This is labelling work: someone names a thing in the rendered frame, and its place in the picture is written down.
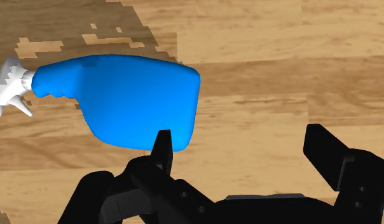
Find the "blue spray bottle white trigger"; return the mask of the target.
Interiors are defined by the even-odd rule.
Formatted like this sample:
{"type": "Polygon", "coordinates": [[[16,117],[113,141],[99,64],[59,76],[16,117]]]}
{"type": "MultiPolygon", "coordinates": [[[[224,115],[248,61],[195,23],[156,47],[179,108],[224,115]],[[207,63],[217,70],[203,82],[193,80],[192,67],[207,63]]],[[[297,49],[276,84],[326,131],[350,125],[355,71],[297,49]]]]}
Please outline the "blue spray bottle white trigger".
{"type": "Polygon", "coordinates": [[[192,67],[136,55],[89,55],[37,68],[8,57],[0,68],[0,116],[12,105],[31,115],[22,96],[77,100],[86,124],[102,142],[151,150],[169,130],[174,151],[191,140],[201,77],[192,67]]]}

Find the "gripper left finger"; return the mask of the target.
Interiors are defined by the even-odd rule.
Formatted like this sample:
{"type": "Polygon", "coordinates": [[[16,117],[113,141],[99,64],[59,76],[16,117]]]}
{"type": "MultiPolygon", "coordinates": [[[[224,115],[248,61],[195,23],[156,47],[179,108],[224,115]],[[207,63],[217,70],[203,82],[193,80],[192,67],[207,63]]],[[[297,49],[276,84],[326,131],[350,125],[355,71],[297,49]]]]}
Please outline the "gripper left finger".
{"type": "Polygon", "coordinates": [[[214,202],[183,179],[170,176],[172,136],[158,132],[151,154],[132,159],[118,176],[96,171],[82,177],[57,224],[210,224],[214,202]]]}

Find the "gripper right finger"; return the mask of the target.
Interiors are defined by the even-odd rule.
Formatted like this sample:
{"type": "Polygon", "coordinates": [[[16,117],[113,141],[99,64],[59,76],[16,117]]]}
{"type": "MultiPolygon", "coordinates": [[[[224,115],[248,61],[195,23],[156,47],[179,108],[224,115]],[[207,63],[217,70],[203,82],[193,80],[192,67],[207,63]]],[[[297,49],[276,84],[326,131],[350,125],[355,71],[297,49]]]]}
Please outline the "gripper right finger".
{"type": "Polygon", "coordinates": [[[345,224],[381,224],[384,159],[349,148],[324,126],[306,126],[303,153],[338,196],[334,208],[345,224]]]}

